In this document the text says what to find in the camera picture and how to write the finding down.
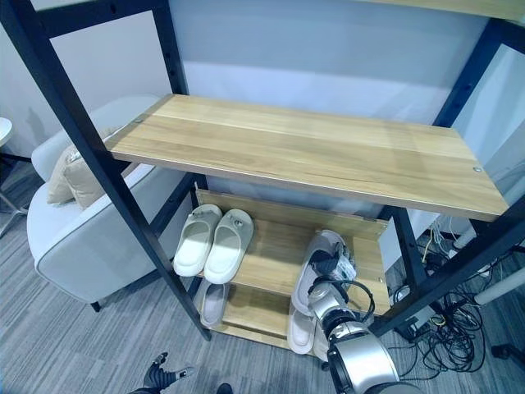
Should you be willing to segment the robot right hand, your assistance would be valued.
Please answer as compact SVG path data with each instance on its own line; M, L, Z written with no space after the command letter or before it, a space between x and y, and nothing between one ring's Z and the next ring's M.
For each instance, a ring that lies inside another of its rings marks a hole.
M348 281L357 277L354 258L343 242L336 242L332 252L316 250L309 263L318 276Z

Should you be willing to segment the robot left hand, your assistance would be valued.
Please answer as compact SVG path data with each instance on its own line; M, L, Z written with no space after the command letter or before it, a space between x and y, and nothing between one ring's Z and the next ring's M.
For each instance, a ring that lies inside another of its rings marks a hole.
M168 388L173 383L189 378L195 372L194 367L184 367L176 371L166 371L162 364L167 360L168 353L162 352L149 366L144 375L143 383L147 388L157 389L159 391Z

